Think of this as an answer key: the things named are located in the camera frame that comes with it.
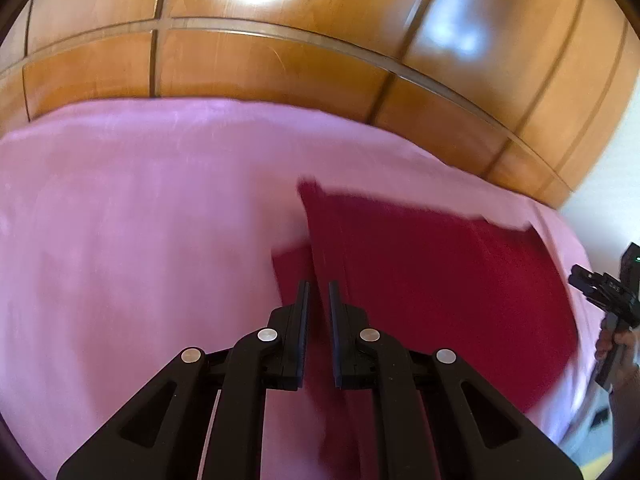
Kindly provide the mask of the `person's right hand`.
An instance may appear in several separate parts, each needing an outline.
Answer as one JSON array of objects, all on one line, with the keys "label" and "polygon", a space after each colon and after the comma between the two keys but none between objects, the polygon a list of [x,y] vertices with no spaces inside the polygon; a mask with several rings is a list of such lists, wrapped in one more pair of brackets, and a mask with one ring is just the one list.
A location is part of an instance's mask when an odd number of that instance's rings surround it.
[{"label": "person's right hand", "polygon": [[612,369],[610,393],[622,390],[629,385],[639,370],[639,330],[609,330],[601,326],[600,334],[596,342],[597,361],[603,361],[614,348],[620,355],[614,360]]}]

